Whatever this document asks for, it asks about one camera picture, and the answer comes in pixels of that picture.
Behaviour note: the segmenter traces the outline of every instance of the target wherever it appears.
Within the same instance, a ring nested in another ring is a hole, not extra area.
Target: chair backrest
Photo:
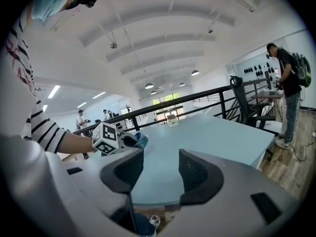
[[[241,112],[240,123],[246,124],[249,113],[250,113],[250,106],[246,98],[245,89],[241,85],[242,80],[239,77],[231,76],[230,84],[235,94],[235,97],[237,99],[237,102],[239,104],[239,108]]]

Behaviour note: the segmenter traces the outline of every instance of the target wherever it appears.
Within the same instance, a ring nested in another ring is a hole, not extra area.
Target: wooden floor
[[[315,174],[316,166],[316,138],[312,136],[312,129],[308,128],[305,123],[310,127],[316,129],[316,112],[299,111],[299,122],[297,122],[292,146],[295,148],[296,155],[292,147],[285,150],[278,148],[276,145],[270,146],[270,151],[273,153],[272,158],[265,154],[264,159],[259,167],[259,170],[288,191],[294,198],[303,198],[308,190],[312,176]],[[135,208],[138,213],[145,214],[148,218],[152,215],[159,215],[161,224],[157,228],[157,232],[161,231],[178,213],[180,207],[178,205],[169,205],[159,208]]]

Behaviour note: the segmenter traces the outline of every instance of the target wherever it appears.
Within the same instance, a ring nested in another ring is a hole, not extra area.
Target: blue cup
[[[146,147],[148,143],[148,136],[146,134],[138,132],[135,134],[135,138],[137,140],[137,143],[133,147],[142,149]]]

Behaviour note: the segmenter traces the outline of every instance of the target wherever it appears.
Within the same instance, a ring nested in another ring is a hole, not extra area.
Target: blue face mask
[[[34,0],[32,18],[41,22],[49,16],[58,13],[67,0]]]

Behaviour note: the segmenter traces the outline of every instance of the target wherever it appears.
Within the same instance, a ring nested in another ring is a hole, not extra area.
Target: table
[[[263,100],[267,99],[268,102],[270,103],[272,111],[273,111],[272,103],[274,103],[274,107],[275,107],[274,116],[278,112],[278,114],[281,118],[281,122],[282,122],[282,120],[283,120],[282,102],[280,101],[280,106],[278,105],[278,102],[277,102],[278,100],[281,100],[282,96],[278,95],[277,93],[270,93],[269,91],[261,91],[255,95],[251,96],[250,98],[259,99],[259,102],[263,102]]]
[[[209,115],[179,120],[179,125],[145,127],[149,137],[144,170],[131,195],[136,206],[177,204],[184,193],[178,171],[179,149],[239,161],[258,168],[274,135],[257,128]]]

